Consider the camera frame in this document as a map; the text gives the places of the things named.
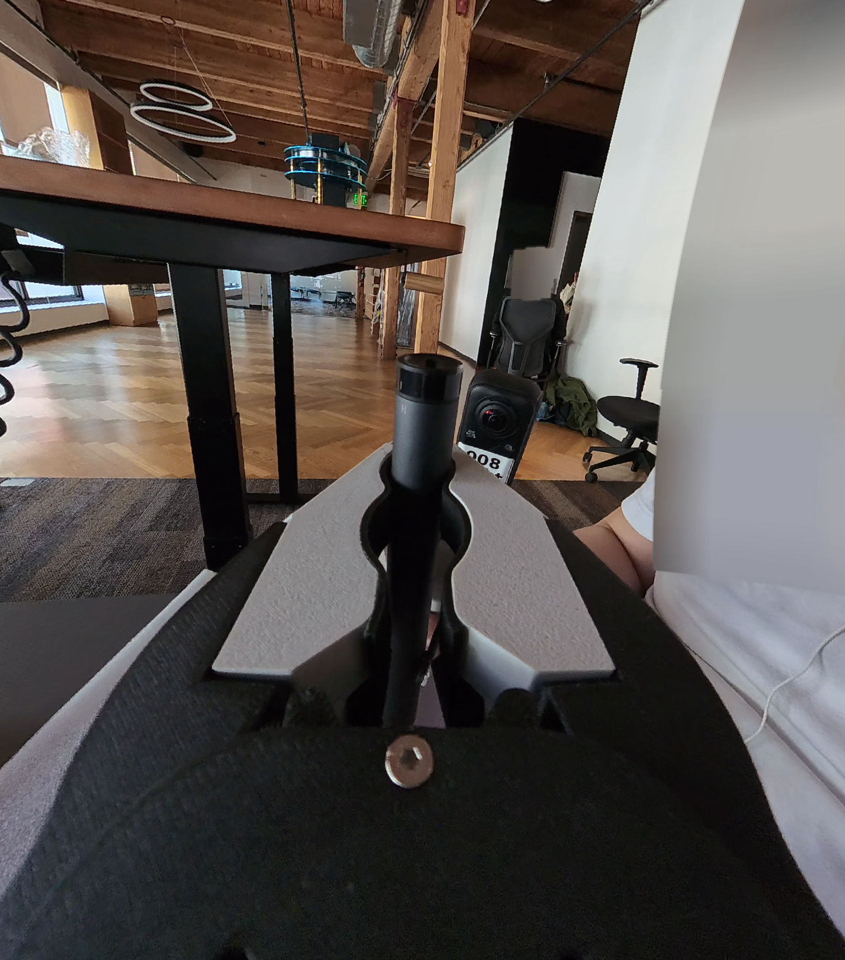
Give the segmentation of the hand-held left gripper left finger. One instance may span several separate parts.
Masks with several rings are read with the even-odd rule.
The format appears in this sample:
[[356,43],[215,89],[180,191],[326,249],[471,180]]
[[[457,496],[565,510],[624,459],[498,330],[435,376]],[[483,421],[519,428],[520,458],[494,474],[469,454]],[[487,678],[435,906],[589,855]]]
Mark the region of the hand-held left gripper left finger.
[[383,494],[387,442],[301,506],[213,662],[218,674],[321,690],[340,706],[368,676],[363,631],[378,572],[360,525]]

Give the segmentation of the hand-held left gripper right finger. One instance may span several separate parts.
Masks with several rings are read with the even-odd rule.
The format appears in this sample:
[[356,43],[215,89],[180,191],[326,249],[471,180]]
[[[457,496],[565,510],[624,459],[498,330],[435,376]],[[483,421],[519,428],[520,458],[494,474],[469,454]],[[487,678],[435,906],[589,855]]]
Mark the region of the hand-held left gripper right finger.
[[491,705],[505,690],[609,678],[615,666],[545,516],[469,455],[453,459],[449,491],[470,528],[451,573],[464,679]]

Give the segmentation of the dark grey cylindrical tube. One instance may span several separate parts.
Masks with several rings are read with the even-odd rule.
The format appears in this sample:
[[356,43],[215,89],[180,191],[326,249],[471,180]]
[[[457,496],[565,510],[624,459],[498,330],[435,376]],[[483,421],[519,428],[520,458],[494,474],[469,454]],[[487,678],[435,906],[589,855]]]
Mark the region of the dark grey cylindrical tube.
[[391,660],[385,727],[414,722],[427,649],[442,489],[453,466],[461,363],[434,353],[399,359],[392,437],[388,587]]

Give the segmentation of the wooden standing desk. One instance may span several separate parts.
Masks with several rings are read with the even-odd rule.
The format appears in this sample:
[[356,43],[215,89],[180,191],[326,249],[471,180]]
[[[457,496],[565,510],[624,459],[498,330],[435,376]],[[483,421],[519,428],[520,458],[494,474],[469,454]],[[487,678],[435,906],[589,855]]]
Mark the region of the wooden standing desk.
[[320,206],[0,155],[0,226],[67,254],[168,267],[207,566],[248,545],[251,525],[223,269],[272,278],[276,460],[298,500],[291,275],[399,267],[462,252],[450,222]]

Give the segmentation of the green jacket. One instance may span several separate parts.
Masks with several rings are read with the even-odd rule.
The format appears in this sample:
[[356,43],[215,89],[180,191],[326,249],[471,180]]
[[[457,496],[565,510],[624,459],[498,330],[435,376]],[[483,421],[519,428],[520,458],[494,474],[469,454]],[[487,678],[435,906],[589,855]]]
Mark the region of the green jacket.
[[597,403],[581,379],[554,370],[545,383],[544,401],[545,422],[597,436]]

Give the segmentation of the black office chair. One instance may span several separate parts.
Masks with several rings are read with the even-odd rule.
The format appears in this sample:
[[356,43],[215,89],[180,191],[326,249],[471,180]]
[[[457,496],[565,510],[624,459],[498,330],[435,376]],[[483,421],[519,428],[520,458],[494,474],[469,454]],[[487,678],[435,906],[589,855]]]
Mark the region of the black office chair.
[[596,403],[596,409],[604,418],[614,425],[625,428],[627,433],[622,441],[616,441],[606,447],[594,446],[584,453],[583,462],[589,464],[594,453],[610,453],[608,460],[590,466],[584,476],[586,483],[598,481],[597,470],[607,467],[630,463],[633,473],[643,471],[650,473],[656,464],[656,456],[648,450],[649,445],[655,445],[660,418],[660,406],[643,399],[645,380],[650,369],[659,365],[650,361],[636,358],[623,358],[621,364],[632,365],[637,368],[637,380],[634,397],[606,395]]
[[504,297],[490,328],[488,367],[543,383],[565,340],[567,323],[557,295],[530,300]]

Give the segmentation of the thick wooden pillar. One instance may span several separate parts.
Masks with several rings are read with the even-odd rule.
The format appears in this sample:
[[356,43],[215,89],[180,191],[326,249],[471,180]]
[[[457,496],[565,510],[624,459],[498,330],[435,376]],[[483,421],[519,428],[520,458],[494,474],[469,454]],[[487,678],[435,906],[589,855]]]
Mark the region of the thick wooden pillar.
[[[432,135],[426,217],[450,222],[459,158],[474,1],[441,2],[440,56]],[[447,259],[422,264],[422,272],[443,281]],[[435,354],[442,318],[442,292],[421,293],[415,353]]]

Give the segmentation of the blue tiered round robot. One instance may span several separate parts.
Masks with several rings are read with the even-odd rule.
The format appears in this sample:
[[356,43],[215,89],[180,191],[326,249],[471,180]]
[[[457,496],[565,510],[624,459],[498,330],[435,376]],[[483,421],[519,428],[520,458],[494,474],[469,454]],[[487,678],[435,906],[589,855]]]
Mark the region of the blue tiered round robot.
[[284,160],[293,199],[306,187],[314,190],[313,202],[344,207],[354,192],[366,192],[367,165],[359,150],[334,134],[312,133],[306,144],[285,148]]

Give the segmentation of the crumpled clear plastic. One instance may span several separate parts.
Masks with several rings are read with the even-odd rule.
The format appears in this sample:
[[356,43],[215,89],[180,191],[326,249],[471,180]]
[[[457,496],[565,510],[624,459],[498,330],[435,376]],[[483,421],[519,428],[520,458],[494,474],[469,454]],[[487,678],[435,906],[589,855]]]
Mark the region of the crumpled clear plastic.
[[14,158],[91,167],[91,144],[79,130],[59,131],[45,126],[7,150]]

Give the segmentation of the silver ventilation duct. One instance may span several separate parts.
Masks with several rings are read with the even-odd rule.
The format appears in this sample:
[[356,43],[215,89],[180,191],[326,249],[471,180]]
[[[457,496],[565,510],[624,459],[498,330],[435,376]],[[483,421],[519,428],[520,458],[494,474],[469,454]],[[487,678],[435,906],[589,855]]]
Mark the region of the silver ventilation duct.
[[363,66],[392,76],[400,59],[404,17],[412,18],[417,1],[344,1],[343,39]]

